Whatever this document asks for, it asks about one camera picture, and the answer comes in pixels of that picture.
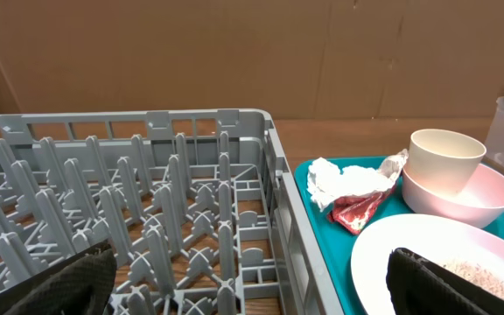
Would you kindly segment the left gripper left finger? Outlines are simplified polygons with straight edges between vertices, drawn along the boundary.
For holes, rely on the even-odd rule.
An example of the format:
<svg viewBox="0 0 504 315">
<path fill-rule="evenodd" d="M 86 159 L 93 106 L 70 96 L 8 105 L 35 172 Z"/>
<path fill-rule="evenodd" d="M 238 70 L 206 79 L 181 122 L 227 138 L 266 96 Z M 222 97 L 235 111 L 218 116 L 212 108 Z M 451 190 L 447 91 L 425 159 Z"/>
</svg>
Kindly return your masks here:
<svg viewBox="0 0 504 315">
<path fill-rule="evenodd" d="M 116 269 L 114 251 L 102 241 L 0 293 L 0 314 L 102 315 Z"/>
</svg>

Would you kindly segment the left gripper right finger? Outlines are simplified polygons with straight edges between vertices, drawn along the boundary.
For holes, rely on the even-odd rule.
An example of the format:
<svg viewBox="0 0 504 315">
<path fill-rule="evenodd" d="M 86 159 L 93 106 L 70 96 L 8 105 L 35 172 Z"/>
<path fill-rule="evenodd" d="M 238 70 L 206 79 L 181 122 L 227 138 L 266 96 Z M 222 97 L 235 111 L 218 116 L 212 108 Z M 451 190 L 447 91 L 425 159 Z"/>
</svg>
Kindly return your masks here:
<svg viewBox="0 0 504 315">
<path fill-rule="evenodd" d="M 400 315 L 504 315 L 504 300 L 407 249 L 388 256 L 386 285 Z"/>
</svg>

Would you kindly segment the red snack wrapper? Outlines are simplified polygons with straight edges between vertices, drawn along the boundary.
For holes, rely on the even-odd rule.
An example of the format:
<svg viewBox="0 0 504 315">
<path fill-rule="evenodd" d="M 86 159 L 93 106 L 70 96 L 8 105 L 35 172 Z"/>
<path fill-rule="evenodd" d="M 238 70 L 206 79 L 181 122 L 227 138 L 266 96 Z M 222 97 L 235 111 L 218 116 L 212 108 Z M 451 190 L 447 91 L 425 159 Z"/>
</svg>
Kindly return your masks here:
<svg viewBox="0 0 504 315">
<path fill-rule="evenodd" d="M 339 197 L 333 202 L 326 218 L 338 223 L 352 235 L 359 235 L 372 220 L 376 210 L 396 189 L 394 185 L 386 192 L 375 192 L 367 197 Z"/>
</svg>

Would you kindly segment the cream white cup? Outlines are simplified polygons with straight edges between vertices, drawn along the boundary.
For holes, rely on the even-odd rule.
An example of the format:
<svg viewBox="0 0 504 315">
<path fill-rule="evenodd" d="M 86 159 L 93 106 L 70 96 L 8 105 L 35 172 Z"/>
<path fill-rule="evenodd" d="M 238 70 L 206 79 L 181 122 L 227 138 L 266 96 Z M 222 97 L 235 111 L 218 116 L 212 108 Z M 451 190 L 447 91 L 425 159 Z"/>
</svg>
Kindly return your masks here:
<svg viewBox="0 0 504 315">
<path fill-rule="evenodd" d="M 446 129 L 420 129 L 410 135 L 405 171 L 424 188 L 455 196 L 486 153 L 486 146 L 471 136 Z"/>
</svg>

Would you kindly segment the white napkin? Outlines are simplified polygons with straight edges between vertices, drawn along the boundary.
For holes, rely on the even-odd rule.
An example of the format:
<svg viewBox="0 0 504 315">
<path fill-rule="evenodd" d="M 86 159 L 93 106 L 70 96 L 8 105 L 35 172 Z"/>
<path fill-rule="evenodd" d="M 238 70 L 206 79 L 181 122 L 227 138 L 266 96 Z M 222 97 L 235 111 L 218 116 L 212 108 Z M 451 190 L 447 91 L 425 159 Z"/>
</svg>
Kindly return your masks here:
<svg viewBox="0 0 504 315">
<path fill-rule="evenodd" d="M 307 191 L 321 212 L 340 197 L 366 198 L 386 193 L 399 179 L 407 164 L 407 149 L 386 157 L 378 169 L 350 165 L 339 168 L 319 157 L 308 167 Z"/>
</svg>

